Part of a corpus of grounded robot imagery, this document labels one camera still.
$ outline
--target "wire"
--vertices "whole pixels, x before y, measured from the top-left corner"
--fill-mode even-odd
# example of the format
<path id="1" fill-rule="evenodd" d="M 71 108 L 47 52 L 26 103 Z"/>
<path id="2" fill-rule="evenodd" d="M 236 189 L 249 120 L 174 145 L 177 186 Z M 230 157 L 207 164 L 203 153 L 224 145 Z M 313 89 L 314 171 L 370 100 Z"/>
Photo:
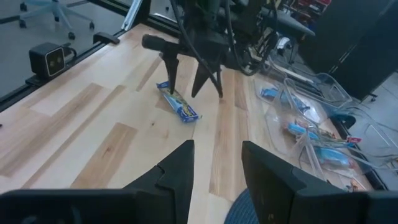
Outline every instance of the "wire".
<path id="1" fill-rule="evenodd" d="M 76 52 L 75 49 L 73 49 L 73 48 L 70 47 L 70 43 L 63 44 L 61 47 L 62 47 L 64 50 L 66 50 L 66 51 L 72 52 L 72 53 L 73 53 L 73 59 L 77 58 L 77 52 Z"/>
<path id="2" fill-rule="evenodd" d="M 191 40 L 189 39 L 187 31 L 185 30 L 185 28 L 182 24 L 181 17 L 178 12 L 178 8 L 177 8 L 177 3 L 175 2 L 175 0 L 170 0 L 170 3 L 172 5 L 172 9 L 174 12 L 175 19 L 177 20 L 178 27 L 180 28 L 180 32 L 181 32 L 183 38 L 185 39 L 185 43 L 188 44 L 188 47 L 194 54 L 195 58 L 198 60 L 199 64 L 201 66 L 203 66 L 208 71 L 209 78 L 210 78 L 211 82 L 214 84 L 214 86 L 216 87 L 218 96 L 220 98 L 222 98 L 223 97 L 223 89 L 222 89 L 221 85 L 219 84 L 219 82 L 216 80 L 216 78 L 213 76 L 213 72 L 211 71 L 209 66 L 205 63 L 205 60 L 202 59 L 202 57 L 199 55 L 199 53 L 195 50 L 195 47 L 193 46 Z"/>
<path id="3" fill-rule="evenodd" d="M 226 0 L 225 15 L 226 15 L 229 46 L 231 47 L 232 53 L 234 54 L 235 60 L 239 66 L 240 71 L 244 75 L 251 76 L 251 75 L 256 74 L 263 67 L 263 64 L 266 62 L 269 53 L 271 52 L 271 50 L 275 47 L 275 45 L 277 43 L 277 27 L 278 27 L 277 9 L 276 9 L 275 0 L 271 0 L 271 3 L 273 6 L 272 10 L 274 11 L 275 29 L 270 34 L 268 34 L 268 36 L 266 37 L 266 39 L 268 39 L 268 42 L 267 42 L 267 46 L 264 46 L 264 55 L 263 55 L 260 63 L 251 72 L 247 72 L 247 71 L 245 71 L 245 68 L 242 66 L 240 58 L 238 57 L 238 53 L 236 52 L 233 30 L 232 30 L 232 23 L 231 23 L 231 9 L 229 8 L 230 3 L 229 3 L 229 0 Z"/>

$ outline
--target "red label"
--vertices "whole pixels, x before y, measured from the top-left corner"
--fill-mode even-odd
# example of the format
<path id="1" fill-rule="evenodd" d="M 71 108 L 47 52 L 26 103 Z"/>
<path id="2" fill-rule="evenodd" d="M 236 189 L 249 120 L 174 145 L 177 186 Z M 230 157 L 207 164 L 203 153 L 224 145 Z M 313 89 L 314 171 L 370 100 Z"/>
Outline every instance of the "red label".
<path id="1" fill-rule="evenodd" d="M 357 144 L 357 143 L 360 143 L 361 141 L 362 141 L 361 138 L 356 138 L 356 137 L 352 137 L 352 136 L 347 137 L 347 142 L 350 142 L 350 143 Z"/>

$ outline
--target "office chair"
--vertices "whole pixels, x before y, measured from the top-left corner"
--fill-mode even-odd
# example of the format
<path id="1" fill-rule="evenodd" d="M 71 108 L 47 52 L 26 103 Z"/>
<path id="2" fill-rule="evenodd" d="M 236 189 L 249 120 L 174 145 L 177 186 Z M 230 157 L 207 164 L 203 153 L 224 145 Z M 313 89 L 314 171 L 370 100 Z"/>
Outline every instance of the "office chair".
<path id="1" fill-rule="evenodd" d="M 35 6 L 42 6 L 40 9 L 36 9 L 32 12 L 27 12 L 26 4 L 31 4 Z M 22 13 L 19 16 L 19 27 L 26 28 L 25 19 L 39 16 L 45 13 L 51 12 L 54 15 L 55 22 L 61 23 L 69 30 L 68 38 L 70 40 L 75 39 L 75 34 L 73 33 L 73 27 L 70 25 L 68 18 L 66 15 L 73 15 L 79 17 L 80 19 L 84 19 L 90 22 L 90 29 L 93 30 L 95 28 L 94 22 L 92 19 L 79 14 L 71 9 L 69 9 L 65 4 L 60 4 L 58 0 L 51 0 L 51 1 L 40 1 L 40 0 L 23 0 L 22 3 L 19 5 L 19 9 L 25 13 Z"/>

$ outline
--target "floor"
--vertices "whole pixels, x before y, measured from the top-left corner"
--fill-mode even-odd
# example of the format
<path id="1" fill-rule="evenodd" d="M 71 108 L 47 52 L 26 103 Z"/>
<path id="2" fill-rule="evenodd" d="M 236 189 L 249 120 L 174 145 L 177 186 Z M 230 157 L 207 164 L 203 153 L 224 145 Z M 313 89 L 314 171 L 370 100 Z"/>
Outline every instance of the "floor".
<path id="1" fill-rule="evenodd" d="M 378 97 L 371 101 L 367 97 L 361 105 L 369 115 L 382 124 L 383 130 L 398 142 L 398 73 L 393 73 L 382 85 L 373 92 Z"/>
<path id="2" fill-rule="evenodd" d="M 77 1 L 62 0 L 62 3 L 69 4 Z M 124 0 L 124 2 L 131 3 L 131 0 Z M 0 18 L 20 14 L 20 3 L 15 0 L 0 1 Z M 28 11 L 35 8 L 28 5 Z M 89 22 L 69 17 L 75 29 L 76 39 L 73 41 L 68 39 L 68 31 L 55 22 L 51 14 L 26 20 L 26 29 L 21 29 L 17 21 L 0 25 L 0 97 L 23 85 L 25 80 L 33 75 L 28 55 L 32 47 L 44 42 L 55 44 L 71 42 L 72 47 L 79 52 L 92 44 L 92 36 L 95 32 L 114 34 L 121 29 L 124 20 L 123 16 L 92 3 L 75 6 L 72 9 L 92 18 L 95 23 L 95 30 L 91 31 Z"/>

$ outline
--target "black bracket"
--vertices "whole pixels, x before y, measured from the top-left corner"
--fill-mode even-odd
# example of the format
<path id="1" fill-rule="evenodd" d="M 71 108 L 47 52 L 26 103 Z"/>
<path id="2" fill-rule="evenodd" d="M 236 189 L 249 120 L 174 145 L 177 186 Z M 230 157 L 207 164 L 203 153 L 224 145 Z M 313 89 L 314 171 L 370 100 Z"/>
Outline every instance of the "black bracket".
<path id="1" fill-rule="evenodd" d="M 104 44 L 108 44 L 108 43 L 119 44 L 120 40 L 111 34 L 107 34 L 105 32 L 98 32 L 98 33 L 94 34 L 94 36 L 93 36 L 93 44 L 95 44 L 97 42 L 101 42 Z"/>

